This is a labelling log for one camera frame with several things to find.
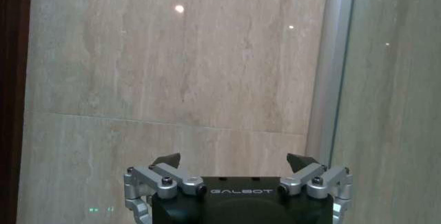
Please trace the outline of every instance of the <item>beige marble tile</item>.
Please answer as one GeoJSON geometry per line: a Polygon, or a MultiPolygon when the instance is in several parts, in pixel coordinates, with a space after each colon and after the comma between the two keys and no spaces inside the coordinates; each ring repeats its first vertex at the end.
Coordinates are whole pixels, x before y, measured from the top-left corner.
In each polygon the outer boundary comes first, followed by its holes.
{"type": "Polygon", "coordinates": [[[324,3],[32,0],[27,109],[305,134],[324,3]]]}
{"type": "Polygon", "coordinates": [[[300,135],[28,111],[18,223],[133,223],[122,174],[159,155],[181,152],[194,174],[286,175],[286,153],[304,150],[300,135]]]}
{"type": "Polygon", "coordinates": [[[334,164],[352,168],[345,223],[441,219],[441,0],[356,0],[334,164]]]}

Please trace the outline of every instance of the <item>robotic hand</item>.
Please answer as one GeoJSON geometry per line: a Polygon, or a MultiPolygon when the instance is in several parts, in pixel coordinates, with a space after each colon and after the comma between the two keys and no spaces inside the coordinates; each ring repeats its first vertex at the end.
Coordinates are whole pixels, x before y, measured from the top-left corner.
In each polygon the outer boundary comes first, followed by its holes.
{"type": "Polygon", "coordinates": [[[328,170],[289,154],[290,177],[191,177],[179,161],[173,154],[149,168],[127,169],[126,207],[138,224],[342,223],[352,202],[348,168],[328,170]]]}

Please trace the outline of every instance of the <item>galbot logo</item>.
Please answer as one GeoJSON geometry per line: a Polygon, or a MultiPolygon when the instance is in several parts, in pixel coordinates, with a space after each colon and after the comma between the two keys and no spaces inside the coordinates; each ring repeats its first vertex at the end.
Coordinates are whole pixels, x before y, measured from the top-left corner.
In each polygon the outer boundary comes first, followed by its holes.
{"type": "Polygon", "coordinates": [[[213,189],[211,194],[270,194],[273,189],[213,189]]]}

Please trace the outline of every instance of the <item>silver metal bracket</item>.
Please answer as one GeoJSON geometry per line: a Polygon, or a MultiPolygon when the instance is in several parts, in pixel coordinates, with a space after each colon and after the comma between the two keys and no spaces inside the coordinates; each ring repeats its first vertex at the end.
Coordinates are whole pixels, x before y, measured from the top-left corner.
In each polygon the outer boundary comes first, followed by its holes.
{"type": "Polygon", "coordinates": [[[178,194],[178,183],[145,167],[131,167],[125,175],[125,205],[134,212],[138,224],[151,224],[149,203],[142,199],[154,193],[162,199],[171,199],[178,194]]]}
{"type": "Polygon", "coordinates": [[[159,163],[151,169],[165,177],[171,177],[183,193],[193,196],[202,196],[207,192],[205,181],[201,177],[191,177],[183,170],[177,169],[166,163],[159,163]]]}
{"type": "Polygon", "coordinates": [[[308,195],[316,199],[324,199],[328,194],[334,197],[333,224],[341,224],[345,212],[352,203],[352,174],[344,167],[333,167],[322,176],[314,177],[308,182],[308,195]]]}
{"type": "Polygon", "coordinates": [[[289,196],[301,193],[302,186],[314,177],[322,175],[325,167],[317,163],[312,163],[301,169],[292,177],[281,178],[281,187],[285,189],[289,196]]]}

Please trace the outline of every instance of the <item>black screw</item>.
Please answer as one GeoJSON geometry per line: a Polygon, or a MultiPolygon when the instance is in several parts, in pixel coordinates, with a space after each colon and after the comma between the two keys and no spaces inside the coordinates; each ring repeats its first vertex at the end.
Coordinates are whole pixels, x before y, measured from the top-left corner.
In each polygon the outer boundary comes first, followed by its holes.
{"type": "Polygon", "coordinates": [[[206,193],[207,193],[207,187],[205,185],[201,185],[195,190],[195,194],[197,196],[202,197],[206,193]]]}
{"type": "Polygon", "coordinates": [[[278,191],[278,193],[280,193],[281,195],[284,195],[284,196],[288,196],[289,193],[290,193],[289,189],[288,189],[284,185],[280,185],[280,186],[277,187],[277,191],[278,191]]]}
{"type": "Polygon", "coordinates": [[[171,177],[163,177],[163,179],[162,179],[162,183],[163,183],[163,185],[173,185],[173,179],[171,179],[171,177]]]}
{"type": "Polygon", "coordinates": [[[314,178],[313,178],[313,184],[322,185],[322,184],[324,184],[324,179],[322,179],[322,177],[314,177],[314,178]]]}

